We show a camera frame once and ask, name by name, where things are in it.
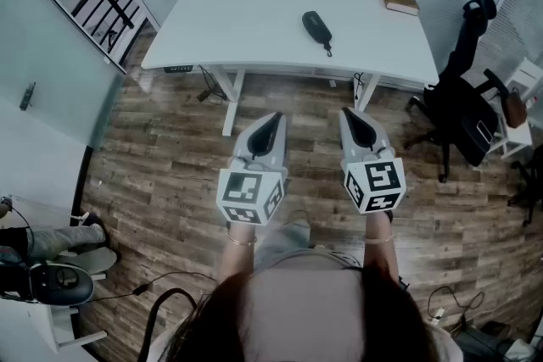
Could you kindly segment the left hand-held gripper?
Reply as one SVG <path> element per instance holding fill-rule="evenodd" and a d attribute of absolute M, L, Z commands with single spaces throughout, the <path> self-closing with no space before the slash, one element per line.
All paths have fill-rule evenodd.
<path fill-rule="evenodd" d="M 287 118 L 281 112 L 260 117 L 238 135 L 236 158 L 221 169 L 216 194 L 228 222 L 269 224 L 286 196 L 287 154 Z"/>

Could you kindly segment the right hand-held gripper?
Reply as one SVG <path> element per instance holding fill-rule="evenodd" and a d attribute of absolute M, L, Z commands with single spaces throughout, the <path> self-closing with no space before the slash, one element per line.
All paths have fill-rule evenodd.
<path fill-rule="evenodd" d="M 402 159 L 388 148 L 384 128 L 370 115 L 343 107 L 339 129 L 343 185 L 358 213 L 396 209 L 406 193 L 405 171 Z"/>

